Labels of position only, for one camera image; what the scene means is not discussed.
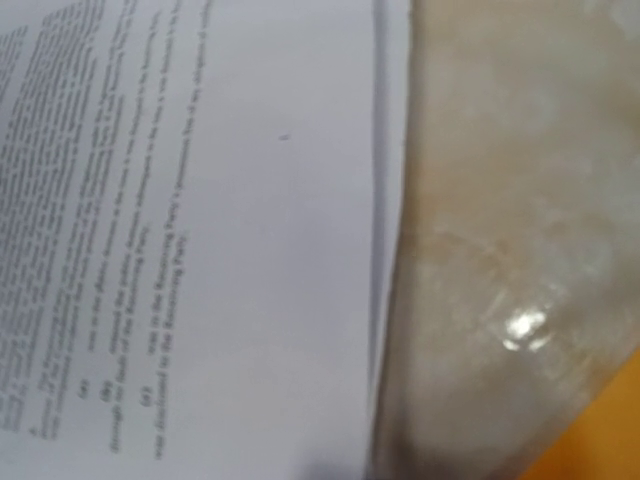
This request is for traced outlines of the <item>stack of printed papers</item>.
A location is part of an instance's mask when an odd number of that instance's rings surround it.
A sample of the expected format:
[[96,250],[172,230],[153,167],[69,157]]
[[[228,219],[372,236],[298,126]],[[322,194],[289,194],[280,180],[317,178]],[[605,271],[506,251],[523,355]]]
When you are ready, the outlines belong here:
[[407,1],[1,5],[1,475],[369,479]]

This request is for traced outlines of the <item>orange file folder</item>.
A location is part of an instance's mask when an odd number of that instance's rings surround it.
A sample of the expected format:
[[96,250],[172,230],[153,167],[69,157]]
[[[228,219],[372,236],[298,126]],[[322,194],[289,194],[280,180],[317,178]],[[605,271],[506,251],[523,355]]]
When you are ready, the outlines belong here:
[[639,350],[583,359],[581,385],[592,395],[523,479],[639,477]]

